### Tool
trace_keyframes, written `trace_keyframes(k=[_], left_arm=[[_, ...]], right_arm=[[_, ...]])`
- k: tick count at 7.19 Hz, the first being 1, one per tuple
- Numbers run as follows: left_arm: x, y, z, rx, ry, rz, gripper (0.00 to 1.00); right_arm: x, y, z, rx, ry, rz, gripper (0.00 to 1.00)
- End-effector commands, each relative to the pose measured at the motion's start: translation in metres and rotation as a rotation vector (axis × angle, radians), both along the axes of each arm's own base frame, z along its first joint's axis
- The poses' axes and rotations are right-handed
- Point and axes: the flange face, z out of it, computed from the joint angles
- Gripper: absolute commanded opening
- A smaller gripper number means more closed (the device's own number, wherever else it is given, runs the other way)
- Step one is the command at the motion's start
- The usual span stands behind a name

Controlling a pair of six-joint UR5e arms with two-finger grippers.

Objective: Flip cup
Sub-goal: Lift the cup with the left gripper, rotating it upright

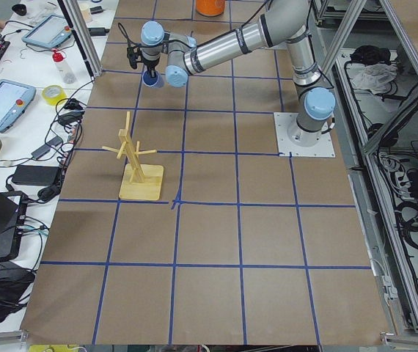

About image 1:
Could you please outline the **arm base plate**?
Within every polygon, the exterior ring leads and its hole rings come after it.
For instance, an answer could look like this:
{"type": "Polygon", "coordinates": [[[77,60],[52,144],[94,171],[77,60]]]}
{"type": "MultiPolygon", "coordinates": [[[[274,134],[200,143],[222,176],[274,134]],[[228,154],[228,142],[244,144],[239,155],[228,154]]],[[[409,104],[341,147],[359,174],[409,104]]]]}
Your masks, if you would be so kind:
{"type": "Polygon", "coordinates": [[[274,113],[278,154],[284,157],[334,158],[331,134],[302,130],[297,124],[297,116],[297,113],[274,113]]]}

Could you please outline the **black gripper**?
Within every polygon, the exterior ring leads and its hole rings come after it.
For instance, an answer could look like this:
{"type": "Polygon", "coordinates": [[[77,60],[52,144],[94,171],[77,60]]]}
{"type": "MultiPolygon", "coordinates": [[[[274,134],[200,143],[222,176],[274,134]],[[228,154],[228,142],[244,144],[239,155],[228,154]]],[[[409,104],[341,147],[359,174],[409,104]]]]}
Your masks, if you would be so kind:
{"type": "Polygon", "coordinates": [[[155,70],[155,68],[158,65],[158,61],[157,60],[151,60],[151,61],[145,60],[144,65],[150,77],[155,78],[157,76],[157,71],[155,70]]]}

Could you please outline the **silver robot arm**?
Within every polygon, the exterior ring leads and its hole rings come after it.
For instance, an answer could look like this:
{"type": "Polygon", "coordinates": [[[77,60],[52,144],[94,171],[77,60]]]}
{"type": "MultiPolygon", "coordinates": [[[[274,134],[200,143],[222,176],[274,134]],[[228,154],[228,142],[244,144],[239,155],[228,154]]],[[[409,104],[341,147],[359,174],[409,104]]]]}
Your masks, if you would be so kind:
{"type": "Polygon", "coordinates": [[[307,29],[308,11],[306,1],[272,1],[256,21],[247,21],[202,44],[193,37],[168,32],[156,21],[148,21],[142,27],[140,43],[128,44],[127,58],[132,68],[139,63],[145,66],[142,80],[147,86],[159,87],[160,76],[155,68],[161,55],[166,54],[166,82],[184,87],[189,76],[257,49],[285,43],[300,103],[287,135],[294,144],[312,147],[328,132],[323,126],[332,115],[336,100],[325,86],[326,77],[314,58],[307,29]]]}

